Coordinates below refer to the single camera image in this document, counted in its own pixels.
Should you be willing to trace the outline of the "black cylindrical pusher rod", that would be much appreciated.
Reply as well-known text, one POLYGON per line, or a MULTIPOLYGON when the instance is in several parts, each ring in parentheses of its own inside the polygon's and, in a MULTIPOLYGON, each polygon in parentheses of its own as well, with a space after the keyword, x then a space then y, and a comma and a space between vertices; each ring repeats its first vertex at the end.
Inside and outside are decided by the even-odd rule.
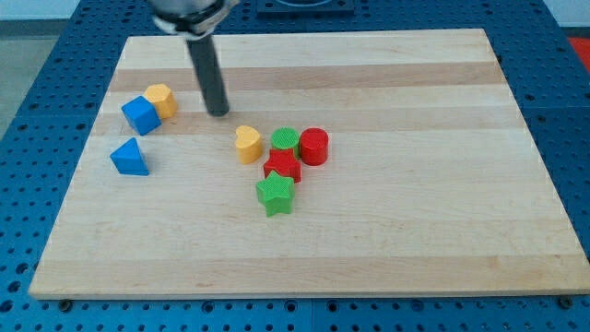
POLYGON ((202 98, 209 115, 225 116, 230 105, 211 35, 186 41, 202 98))

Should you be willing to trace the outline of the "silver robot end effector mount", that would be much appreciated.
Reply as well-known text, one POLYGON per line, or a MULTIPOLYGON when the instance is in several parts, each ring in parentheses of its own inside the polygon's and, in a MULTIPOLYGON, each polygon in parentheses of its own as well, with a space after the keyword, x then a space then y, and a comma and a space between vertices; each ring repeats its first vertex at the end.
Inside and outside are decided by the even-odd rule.
POLYGON ((240 3, 239 0, 147 0, 155 25, 183 36, 207 36, 240 3))

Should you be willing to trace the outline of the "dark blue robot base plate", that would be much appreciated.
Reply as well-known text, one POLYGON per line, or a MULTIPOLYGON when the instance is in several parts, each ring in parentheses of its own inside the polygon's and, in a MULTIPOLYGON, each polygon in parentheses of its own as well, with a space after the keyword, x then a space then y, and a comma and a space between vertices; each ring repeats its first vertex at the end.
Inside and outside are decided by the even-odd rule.
POLYGON ((351 14, 355 0, 256 0, 259 16, 307 15, 307 14, 351 14))

